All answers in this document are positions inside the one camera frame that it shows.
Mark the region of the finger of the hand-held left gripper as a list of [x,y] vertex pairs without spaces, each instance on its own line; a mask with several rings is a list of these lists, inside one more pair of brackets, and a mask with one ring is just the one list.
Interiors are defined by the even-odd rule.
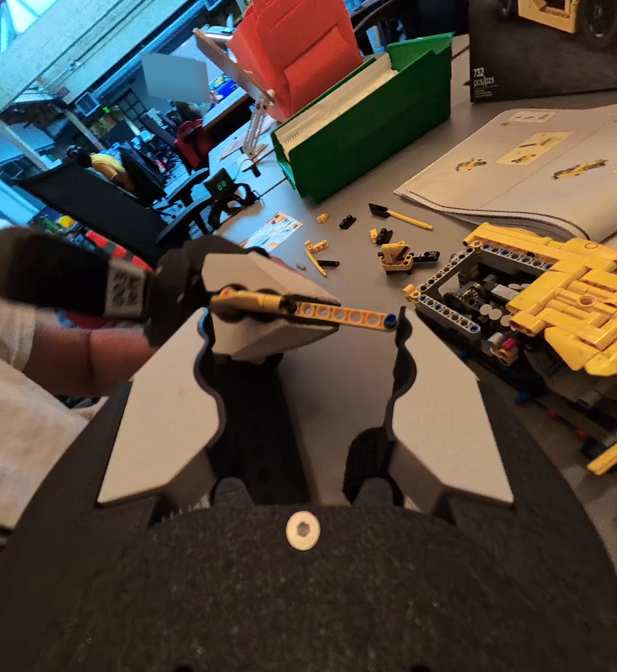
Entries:
[[210,293],[237,286],[250,292],[271,290],[280,296],[297,296],[309,302],[341,305],[338,298],[311,279],[256,252],[209,253],[204,257],[201,275],[204,288]]
[[257,313],[215,313],[215,354],[236,362],[260,363],[338,332],[314,319]]

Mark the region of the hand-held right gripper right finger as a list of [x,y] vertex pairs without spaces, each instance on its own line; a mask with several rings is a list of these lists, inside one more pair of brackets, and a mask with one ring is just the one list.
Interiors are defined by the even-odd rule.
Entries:
[[384,428],[386,470],[404,499],[434,514],[450,496],[509,509],[514,495],[478,377],[401,308]]

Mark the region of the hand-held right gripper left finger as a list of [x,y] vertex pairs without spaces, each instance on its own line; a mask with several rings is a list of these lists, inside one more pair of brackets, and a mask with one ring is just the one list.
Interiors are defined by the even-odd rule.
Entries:
[[199,309],[133,376],[99,505],[160,495],[174,509],[191,509],[215,485],[208,451],[226,415],[198,369],[208,347],[207,316]]

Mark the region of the yellow beam assembly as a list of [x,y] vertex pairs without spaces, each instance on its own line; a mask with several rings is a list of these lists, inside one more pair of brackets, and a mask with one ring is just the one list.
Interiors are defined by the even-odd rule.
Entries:
[[305,300],[295,295],[254,292],[231,286],[213,294],[208,307],[227,318],[269,316],[293,323],[329,324],[385,333],[396,331],[399,324],[394,313],[378,313]]

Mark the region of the yellow toy car model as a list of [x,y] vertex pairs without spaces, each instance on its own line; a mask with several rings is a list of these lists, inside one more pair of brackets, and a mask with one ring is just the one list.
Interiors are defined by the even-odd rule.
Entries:
[[572,427],[594,475],[617,469],[617,252],[483,223],[404,288],[442,340]]

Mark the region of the person's left forearm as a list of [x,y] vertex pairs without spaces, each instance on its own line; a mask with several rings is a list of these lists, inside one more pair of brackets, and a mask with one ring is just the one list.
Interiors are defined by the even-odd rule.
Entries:
[[23,373],[56,397],[107,397],[156,351],[140,329],[87,331],[39,324]]

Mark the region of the colourful leaflet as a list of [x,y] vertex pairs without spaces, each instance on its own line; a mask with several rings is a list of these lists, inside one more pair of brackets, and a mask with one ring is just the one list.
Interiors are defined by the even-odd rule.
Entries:
[[271,254],[302,226],[303,223],[296,218],[283,212],[277,212],[270,220],[239,243],[239,247],[246,249],[259,248]]

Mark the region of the black device with green lights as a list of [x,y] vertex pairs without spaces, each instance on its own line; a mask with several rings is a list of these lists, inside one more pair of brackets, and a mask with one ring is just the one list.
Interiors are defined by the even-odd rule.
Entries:
[[217,231],[227,219],[260,201],[260,195],[247,183],[237,183],[227,172],[221,169],[204,185],[211,195],[208,225]]

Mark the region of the black office chair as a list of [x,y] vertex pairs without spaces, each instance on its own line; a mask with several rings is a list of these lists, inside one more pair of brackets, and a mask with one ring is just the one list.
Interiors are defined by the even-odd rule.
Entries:
[[155,240],[157,248],[176,248],[187,240],[212,232],[206,222],[212,196],[204,186],[209,177],[208,167],[187,175],[175,182],[169,192],[152,206],[159,217],[159,232]]

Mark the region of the black-tipped yellow tool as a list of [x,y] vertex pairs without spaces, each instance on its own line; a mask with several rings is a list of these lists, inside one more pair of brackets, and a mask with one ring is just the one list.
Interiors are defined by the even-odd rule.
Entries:
[[381,206],[379,204],[368,204],[370,212],[373,216],[381,218],[381,219],[388,219],[388,218],[394,218],[399,221],[403,221],[405,223],[412,224],[420,229],[426,230],[426,231],[434,231],[434,226],[431,224],[424,223],[420,220],[417,220],[415,218],[412,218],[410,216],[400,214],[396,211],[390,210],[385,206]]

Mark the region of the red office chair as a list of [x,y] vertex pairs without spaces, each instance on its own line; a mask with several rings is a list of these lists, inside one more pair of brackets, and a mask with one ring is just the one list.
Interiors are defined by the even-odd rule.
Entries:
[[210,152],[216,143],[203,127],[203,120],[186,121],[177,130],[174,148],[188,172],[208,169]]

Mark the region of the green storage bin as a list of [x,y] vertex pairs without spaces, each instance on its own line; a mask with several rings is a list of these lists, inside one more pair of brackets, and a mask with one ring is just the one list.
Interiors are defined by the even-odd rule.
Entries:
[[[277,162],[300,197],[324,202],[448,119],[453,38],[448,32],[389,44],[384,53],[397,75],[291,150],[289,163],[276,139],[287,122],[271,133]],[[367,61],[298,113],[363,70]]]

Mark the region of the white booklet stack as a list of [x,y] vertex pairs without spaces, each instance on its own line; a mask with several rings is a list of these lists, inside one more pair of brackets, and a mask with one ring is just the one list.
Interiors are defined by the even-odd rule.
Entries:
[[314,105],[298,113],[276,131],[276,139],[288,163],[291,150],[358,105],[397,75],[388,53],[384,53],[379,58],[370,59],[365,65],[363,70],[353,73],[352,77],[337,86],[335,90],[326,93],[320,100],[316,100]]

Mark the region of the wooden board document stand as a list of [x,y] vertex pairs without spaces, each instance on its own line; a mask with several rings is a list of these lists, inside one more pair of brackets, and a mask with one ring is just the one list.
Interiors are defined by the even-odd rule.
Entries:
[[217,65],[225,75],[234,80],[240,88],[254,99],[255,105],[246,135],[243,139],[242,151],[252,163],[257,163],[266,147],[266,144],[260,142],[260,138],[263,134],[262,126],[268,117],[269,107],[274,105],[275,93],[272,90],[266,91],[262,84],[254,79],[252,73],[247,72],[238,63],[233,61],[204,32],[195,29],[193,34],[202,54]]

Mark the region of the toy car set box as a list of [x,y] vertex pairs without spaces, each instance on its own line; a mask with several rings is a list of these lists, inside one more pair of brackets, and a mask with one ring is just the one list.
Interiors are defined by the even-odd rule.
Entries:
[[617,90],[617,1],[469,1],[474,104]]

